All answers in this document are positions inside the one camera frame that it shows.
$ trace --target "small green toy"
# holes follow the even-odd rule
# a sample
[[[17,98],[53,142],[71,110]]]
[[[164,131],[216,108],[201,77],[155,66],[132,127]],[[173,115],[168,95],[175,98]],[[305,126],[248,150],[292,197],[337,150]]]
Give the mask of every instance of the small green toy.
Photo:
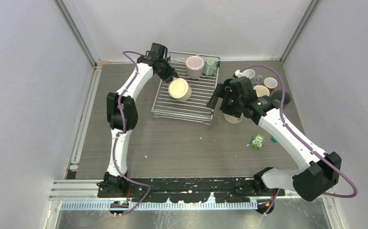
[[[256,149],[261,149],[265,142],[265,136],[257,134],[252,137],[251,145]]]

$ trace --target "white wall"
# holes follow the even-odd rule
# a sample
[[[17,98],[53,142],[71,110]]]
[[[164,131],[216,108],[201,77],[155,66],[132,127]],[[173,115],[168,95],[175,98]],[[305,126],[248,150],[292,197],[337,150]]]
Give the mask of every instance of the white wall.
[[[0,1],[0,229],[42,228],[91,72],[53,1]]]
[[[279,59],[310,0],[65,0],[102,61],[153,42],[223,59]]]
[[[306,134],[358,187],[338,200],[345,228],[368,228],[368,1],[322,1],[285,67]],[[336,190],[352,192],[341,178]]]

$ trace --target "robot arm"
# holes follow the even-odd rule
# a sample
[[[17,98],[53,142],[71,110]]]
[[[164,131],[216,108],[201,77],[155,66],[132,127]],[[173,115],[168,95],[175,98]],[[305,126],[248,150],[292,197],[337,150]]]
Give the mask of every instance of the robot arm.
[[[220,109],[223,113],[253,120],[264,130],[268,131],[284,147],[296,162],[297,170],[278,170],[268,167],[256,175],[260,188],[281,188],[296,191],[303,199],[313,201],[337,184],[338,174],[316,157],[299,139],[285,127],[281,120],[279,104],[268,96],[258,98],[251,82],[246,77],[231,80],[230,87],[219,84],[213,97],[207,104],[215,108],[218,98],[222,98]],[[336,168],[341,167],[341,158],[336,153],[327,154],[302,134],[285,116],[288,126],[296,135],[307,142],[314,151],[330,161]]]
[[[137,59],[137,71],[135,69],[132,72],[126,83],[116,93],[109,93],[106,97],[106,118],[112,129],[112,147],[104,181],[98,183],[100,189],[105,192],[122,195],[127,188],[127,181],[121,178],[118,170],[115,168],[114,161],[117,161],[119,171],[126,175],[127,147],[132,130],[136,127],[138,120],[135,100],[140,91],[154,73],[165,82],[171,82],[173,79],[178,78],[175,69],[168,64],[167,53],[168,50],[165,46],[153,43],[150,51],[147,51],[145,55],[141,55]],[[120,99],[123,106],[125,132],[118,107],[118,99]]]

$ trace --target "metal rack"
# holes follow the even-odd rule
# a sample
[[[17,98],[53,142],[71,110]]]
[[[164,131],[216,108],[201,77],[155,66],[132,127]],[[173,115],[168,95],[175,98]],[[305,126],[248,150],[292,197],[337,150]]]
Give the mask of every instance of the metal rack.
[[[191,79],[187,76],[185,61],[190,56],[200,56],[213,58],[217,62],[217,71],[212,76],[205,76],[199,79]],[[168,61],[171,67],[175,68],[178,76],[185,79],[191,87],[191,97],[186,101],[180,101],[172,98],[168,93],[168,83],[160,81],[156,98],[154,99],[151,112],[154,118],[172,118],[178,120],[187,120],[192,122],[211,125],[213,119],[213,109],[207,108],[206,103],[210,100],[216,88],[219,75],[221,59],[218,56],[174,52],[168,53]]]

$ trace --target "gray tabletop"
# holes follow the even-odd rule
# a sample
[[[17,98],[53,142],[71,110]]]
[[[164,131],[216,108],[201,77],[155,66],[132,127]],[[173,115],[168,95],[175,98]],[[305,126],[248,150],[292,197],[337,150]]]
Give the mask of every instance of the gray tabletop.
[[[254,64],[267,64],[285,79],[279,61],[222,62],[219,82],[234,71]],[[104,65],[89,120],[77,178],[102,178],[109,163],[111,131],[106,121],[106,95],[118,90],[131,75],[132,64]],[[275,77],[267,69],[255,68],[256,74]],[[137,101],[139,122],[129,142],[127,165],[130,177],[248,177],[266,167],[296,169],[296,163],[279,143],[251,120],[238,124],[225,121],[220,110],[214,122],[205,124],[166,118],[153,119],[151,107],[160,79],[153,76]],[[288,119],[299,129],[302,125],[294,102],[284,109]],[[252,136],[262,134],[267,141],[261,150],[247,146]]]

